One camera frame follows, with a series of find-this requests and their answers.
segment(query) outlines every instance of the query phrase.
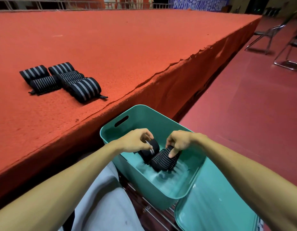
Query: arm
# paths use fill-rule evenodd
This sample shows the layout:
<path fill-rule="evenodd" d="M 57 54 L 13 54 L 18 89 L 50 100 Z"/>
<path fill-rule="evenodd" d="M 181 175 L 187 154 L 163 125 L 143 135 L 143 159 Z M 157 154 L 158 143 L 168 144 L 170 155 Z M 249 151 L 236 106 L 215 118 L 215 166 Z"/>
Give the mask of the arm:
<path fill-rule="evenodd" d="M 42 182 L 0 210 L 0 230 L 57 231 L 116 155 L 149 150 L 151 146 L 144 141 L 153 138 L 147 129 L 131 131 Z"/>
<path fill-rule="evenodd" d="M 271 230 L 297 230 L 297 187 L 263 165 L 210 140 L 200 133 L 174 131 L 167 145 L 169 157 L 191 143 L 224 174 L 240 197 L 264 220 Z"/>

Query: forearm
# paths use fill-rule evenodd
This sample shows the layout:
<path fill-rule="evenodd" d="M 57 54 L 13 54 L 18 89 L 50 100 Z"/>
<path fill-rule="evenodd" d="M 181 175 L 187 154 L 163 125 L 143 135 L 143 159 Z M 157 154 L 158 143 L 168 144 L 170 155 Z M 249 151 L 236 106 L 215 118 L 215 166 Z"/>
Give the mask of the forearm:
<path fill-rule="evenodd" d="M 193 141 L 272 230 L 297 230 L 297 187 L 263 165 L 205 136 Z"/>
<path fill-rule="evenodd" d="M 58 230 L 119 151 L 111 142 L 8 204 L 0 230 Z"/>

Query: blue banner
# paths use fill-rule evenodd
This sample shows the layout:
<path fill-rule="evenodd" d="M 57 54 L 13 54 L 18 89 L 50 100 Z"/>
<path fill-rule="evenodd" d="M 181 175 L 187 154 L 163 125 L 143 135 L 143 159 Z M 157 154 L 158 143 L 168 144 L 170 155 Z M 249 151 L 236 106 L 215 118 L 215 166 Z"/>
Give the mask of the blue banner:
<path fill-rule="evenodd" d="M 229 0 L 169 0 L 174 9 L 191 9 L 220 12 Z"/>

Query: person's left hand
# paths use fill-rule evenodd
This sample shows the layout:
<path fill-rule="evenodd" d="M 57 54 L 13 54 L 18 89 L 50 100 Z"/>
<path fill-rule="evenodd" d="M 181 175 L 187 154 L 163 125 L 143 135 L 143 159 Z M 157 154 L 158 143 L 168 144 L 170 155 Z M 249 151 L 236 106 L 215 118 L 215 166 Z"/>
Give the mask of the person's left hand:
<path fill-rule="evenodd" d="M 148 129 L 135 129 L 115 140 L 122 152 L 137 152 L 140 150 L 150 150 L 152 146 L 146 143 L 154 139 L 153 134 Z"/>

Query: beige wall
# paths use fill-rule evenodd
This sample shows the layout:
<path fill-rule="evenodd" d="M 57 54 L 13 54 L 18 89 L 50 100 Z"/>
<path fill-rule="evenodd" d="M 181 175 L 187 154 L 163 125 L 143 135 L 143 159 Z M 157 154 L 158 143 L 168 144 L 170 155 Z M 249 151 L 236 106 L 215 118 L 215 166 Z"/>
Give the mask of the beige wall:
<path fill-rule="evenodd" d="M 230 0 L 229 4 L 232 5 L 231 12 L 234 12 L 241 6 L 239 13 L 244 14 L 250 0 Z M 266 7 L 282 7 L 277 17 L 286 17 L 297 10 L 297 0 L 269 0 Z"/>
<path fill-rule="evenodd" d="M 297 0 L 269 0 L 266 7 L 282 8 L 277 17 L 287 17 L 297 10 Z"/>

